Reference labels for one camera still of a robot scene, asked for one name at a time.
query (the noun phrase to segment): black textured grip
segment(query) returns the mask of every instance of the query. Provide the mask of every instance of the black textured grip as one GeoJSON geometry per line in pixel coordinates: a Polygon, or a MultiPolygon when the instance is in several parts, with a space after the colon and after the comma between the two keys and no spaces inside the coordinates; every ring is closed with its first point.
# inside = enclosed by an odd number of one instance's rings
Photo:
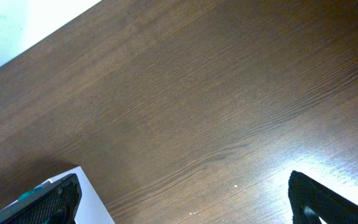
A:
{"type": "Polygon", "coordinates": [[[76,174],[69,174],[0,211],[3,224],[72,224],[81,200],[76,174]]]}
{"type": "Polygon", "coordinates": [[[293,171],[289,181],[294,224],[358,223],[358,206],[317,181],[293,171]]]}

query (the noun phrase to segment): wooden table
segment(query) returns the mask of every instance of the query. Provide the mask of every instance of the wooden table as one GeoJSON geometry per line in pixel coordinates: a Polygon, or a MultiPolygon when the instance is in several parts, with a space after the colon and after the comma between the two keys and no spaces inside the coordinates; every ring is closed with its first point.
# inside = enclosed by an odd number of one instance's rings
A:
{"type": "Polygon", "coordinates": [[[290,223],[294,169],[358,203],[358,1],[95,5],[0,68],[0,209],[77,165],[117,224],[290,223]]]}

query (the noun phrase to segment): dark brown wood grain surface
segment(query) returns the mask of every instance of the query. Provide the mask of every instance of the dark brown wood grain surface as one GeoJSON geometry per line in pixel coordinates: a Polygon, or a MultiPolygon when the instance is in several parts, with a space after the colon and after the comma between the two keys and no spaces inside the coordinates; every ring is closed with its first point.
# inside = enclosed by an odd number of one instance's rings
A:
{"type": "Polygon", "coordinates": [[[74,166],[117,224],[291,223],[292,170],[358,204],[358,1],[95,5],[0,68],[0,209],[74,166]]]}

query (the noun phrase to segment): black plastic object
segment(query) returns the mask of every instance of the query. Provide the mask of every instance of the black plastic object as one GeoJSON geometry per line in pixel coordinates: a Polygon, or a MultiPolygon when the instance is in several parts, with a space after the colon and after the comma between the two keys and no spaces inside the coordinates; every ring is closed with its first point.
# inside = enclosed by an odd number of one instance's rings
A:
{"type": "Polygon", "coordinates": [[[293,171],[289,181],[294,224],[358,223],[358,206],[317,181],[293,171]]]}
{"type": "Polygon", "coordinates": [[[69,174],[0,211],[0,223],[72,224],[81,200],[76,174],[69,174]]]}

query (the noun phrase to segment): tabletop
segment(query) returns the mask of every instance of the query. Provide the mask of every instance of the tabletop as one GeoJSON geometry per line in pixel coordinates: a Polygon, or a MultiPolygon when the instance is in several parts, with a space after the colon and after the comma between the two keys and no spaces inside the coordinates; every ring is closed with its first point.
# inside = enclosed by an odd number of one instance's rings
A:
{"type": "Polygon", "coordinates": [[[0,68],[0,209],[75,166],[117,224],[358,204],[358,1],[101,1],[0,68]]]}

